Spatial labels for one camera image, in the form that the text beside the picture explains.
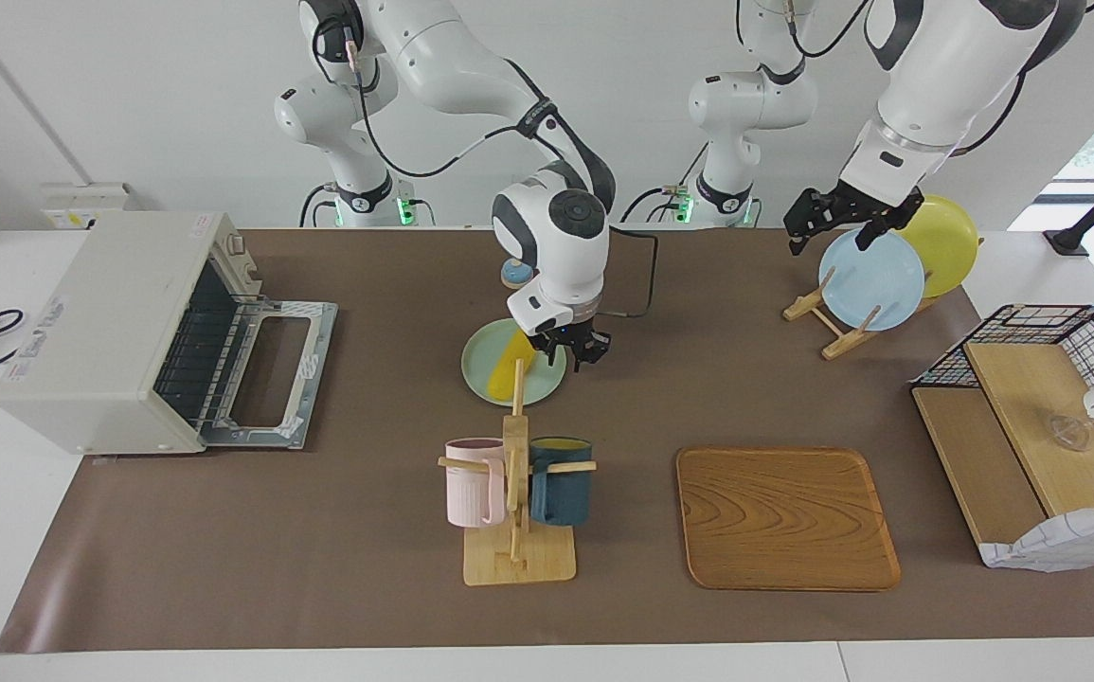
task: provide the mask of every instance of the yellow sponge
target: yellow sponge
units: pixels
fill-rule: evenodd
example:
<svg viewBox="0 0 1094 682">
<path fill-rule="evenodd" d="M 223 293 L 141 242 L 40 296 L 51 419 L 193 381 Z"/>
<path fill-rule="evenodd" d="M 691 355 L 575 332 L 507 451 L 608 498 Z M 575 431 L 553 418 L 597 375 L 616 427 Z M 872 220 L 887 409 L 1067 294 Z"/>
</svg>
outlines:
<svg viewBox="0 0 1094 682">
<path fill-rule="evenodd" d="M 498 401 L 512 401 L 513 383 L 516 381 L 517 361 L 526 361 L 526 374 L 529 374 L 529 366 L 533 366 L 534 356 L 537 355 L 534 346 L 529 345 L 529 338 L 517 328 L 509 338 L 509 345 L 504 346 L 504 352 L 500 355 L 496 368 L 491 371 L 491 377 L 487 380 L 487 394 Z"/>
</svg>

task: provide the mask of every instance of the mug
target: mug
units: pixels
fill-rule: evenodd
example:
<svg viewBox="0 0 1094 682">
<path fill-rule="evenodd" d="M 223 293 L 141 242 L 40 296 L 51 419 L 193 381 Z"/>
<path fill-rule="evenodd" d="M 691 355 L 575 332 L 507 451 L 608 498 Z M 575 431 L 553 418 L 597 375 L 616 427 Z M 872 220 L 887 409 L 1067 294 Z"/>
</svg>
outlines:
<svg viewBox="0 0 1094 682">
<path fill-rule="evenodd" d="M 580 525 L 590 518 L 591 472 L 547 474 L 560 462 L 593 459 L 593 443 L 580 438 L 534 438 L 529 441 L 529 518 L 547 525 Z"/>
<path fill-rule="evenodd" d="M 452 461 L 486 463 L 479 474 L 446 467 L 446 519 L 462 528 L 499 525 L 504 521 L 504 442 L 499 438 L 461 438 L 446 443 Z"/>
</svg>

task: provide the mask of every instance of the blue plate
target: blue plate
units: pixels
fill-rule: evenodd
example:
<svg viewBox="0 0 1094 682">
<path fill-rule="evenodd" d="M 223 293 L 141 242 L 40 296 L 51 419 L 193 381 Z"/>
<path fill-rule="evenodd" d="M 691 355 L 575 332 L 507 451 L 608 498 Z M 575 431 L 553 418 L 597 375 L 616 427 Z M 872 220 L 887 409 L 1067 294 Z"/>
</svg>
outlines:
<svg viewBox="0 0 1094 682">
<path fill-rule="evenodd" d="M 899 234 L 888 232 L 876 239 L 870 250 L 859 251 L 854 238 L 862 229 L 838 236 L 821 259 L 824 281 L 836 267 L 833 279 L 824 289 L 824 302 L 829 312 L 850 327 L 858 327 L 875 310 L 883 310 L 866 325 L 866 332 L 884 332 L 909 320 L 921 305 L 924 292 L 924 268 L 921 256 Z"/>
</svg>

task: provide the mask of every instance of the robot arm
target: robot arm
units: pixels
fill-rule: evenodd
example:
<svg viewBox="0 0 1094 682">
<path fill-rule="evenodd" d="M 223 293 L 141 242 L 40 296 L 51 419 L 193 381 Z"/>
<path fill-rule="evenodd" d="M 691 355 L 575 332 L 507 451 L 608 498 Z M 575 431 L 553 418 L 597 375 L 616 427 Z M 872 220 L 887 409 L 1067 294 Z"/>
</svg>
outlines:
<svg viewBox="0 0 1094 682">
<path fill-rule="evenodd" d="M 814 11 L 815 0 L 798 3 L 799 35 Z M 702 171 L 687 188 L 695 198 L 689 219 L 695 223 L 732 226 L 745 218 L 761 161 L 761 150 L 745 137 L 749 130 L 793 128 L 815 113 L 815 83 L 787 33 L 784 0 L 746 3 L 743 27 L 746 50 L 758 68 L 711 74 L 689 91 L 689 117 L 710 141 Z"/>
<path fill-rule="evenodd" d="M 350 107 L 335 96 L 338 138 L 351 141 L 351 167 L 371 146 L 352 125 L 365 111 L 377 111 L 371 103 L 385 103 L 364 92 L 365 65 L 377 57 L 421 103 L 443 113 L 502 116 L 552 161 L 504 189 L 491 209 L 500 245 L 538 269 L 509 299 L 509 310 L 551 361 L 558 346 L 572 348 L 577 368 L 602 358 L 610 337 L 594 332 L 593 319 L 610 246 L 606 212 L 615 180 L 554 102 L 524 70 L 478 43 L 446 0 L 301 0 L 300 19 L 325 81 L 353 81 L 350 100 L 364 104 Z"/>
<path fill-rule="evenodd" d="M 381 58 L 365 61 L 370 77 L 368 105 L 381 109 L 399 93 L 395 78 L 382 78 Z M 387 73 L 391 65 L 385 65 Z M 352 130 L 361 120 L 361 92 L 357 88 L 310 77 L 279 95 L 274 114 L 279 127 L 295 142 L 317 147 L 331 169 L 335 207 L 344 224 L 351 228 L 382 228 L 399 224 L 403 210 L 399 194 L 411 194 L 404 181 L 404 192 L 396 192 L 396 181 L 374 151 L 370 139 Z"/>
<path fill-rule="evenodd" d="M 447 114 L 493 114 L 517 126 L 547 160 L 563 160 L 610 210 L 610 169 L 560 116 L 520 67 L 478 42 L 449 0 L 363 0 L 356 35 L 360 56 L 386 53 L 399 80 L 428 107 Z"/>
<path fill-rule="evenodd" d="M 892 83 L 858 136 L 837 188 L 808 188 L 784 223 L 799 254 L 812 235 L 863 221 L 866 250 L 921 207 L 936 172 L 976 116 L 1070 38 L 1083 0 L 875 0 L 866 39 Z"/>
</svg>

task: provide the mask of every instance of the dark blue mug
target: dark blue mug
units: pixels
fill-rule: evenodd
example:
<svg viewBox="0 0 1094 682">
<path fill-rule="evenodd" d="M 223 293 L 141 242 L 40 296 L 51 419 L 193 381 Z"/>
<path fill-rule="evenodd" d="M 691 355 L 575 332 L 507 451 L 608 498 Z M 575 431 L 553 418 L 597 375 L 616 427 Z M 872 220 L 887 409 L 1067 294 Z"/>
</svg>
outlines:
<svg viewBox="0 0 1094 682">
<path fill-rule="evenodd" d="M 580 438 L 546 437 L 529 441 L 529 518 L 547 525 L 580 525 L 590 519 L 593 474 L 547 474 L 552 463 L 593 459 L 593 443 Z"/>
</svg>

